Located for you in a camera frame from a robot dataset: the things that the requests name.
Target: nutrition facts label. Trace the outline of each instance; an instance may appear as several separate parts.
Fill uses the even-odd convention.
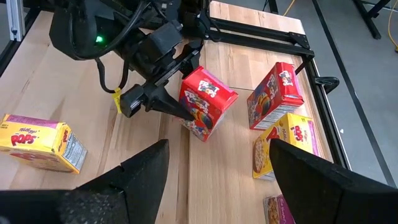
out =
[[[296,106],[279,105],[271,113],[269,113],[269,115],[267,115],[262,121],[260,121],[260,123],[258,123],[255,128],[267,129],[283,115],[285,115],[286,113],[293,113],[296,109],[297,109]]]
[[[81,170],[86,154],[87,150],[83,147],[76,136],[71,133],[68,138],[67,147],[62,156],[76,169]]]

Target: corn pops box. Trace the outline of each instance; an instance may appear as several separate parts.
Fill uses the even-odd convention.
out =
[[[183,80],[179,102],[195,117],[182,120],[196,137],[206,141],[238,94],[199,66]]]
[[[268,224],[295,224],[283,195],[265,198],[264,211]]]
[[[314,124],[311,118],[287,113],[253,142],[253,177],[275,180],[269,159],[271,139],[278,138],[319,156]]]
[[[294,66],[277,62],[248,100],[250,129],[267,129],[304,104]]]
[[[0,151],[30,166],[78,174],[87,150],[66,123],[6,114]]]

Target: yellow cereal box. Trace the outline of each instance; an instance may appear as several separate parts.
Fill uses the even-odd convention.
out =
[[[279,138],[314,155],[319,155],[311,118],[287,113],[253,142],[253,177],[275,180],[269,159],[271,139]]]
[[[30,166],[80,173],[87,150],[66,123],[6,114],[0,151]]]

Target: green led light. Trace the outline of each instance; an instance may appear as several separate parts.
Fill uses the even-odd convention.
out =
[[[95,39],[96,43],[101,43],[102,41],[104,41],[104,38],[102,36],[97,36],[97,38]]]

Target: red cereal box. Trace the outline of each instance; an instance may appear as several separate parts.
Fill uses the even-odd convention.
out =
[[[199,66],[183,80],[180,103],[195,117],[183,125],[200,140],[206,141],[238,94]]]
[[[248,98],[250,129],[267,129],[304,104],[294,66],[277,62]]]

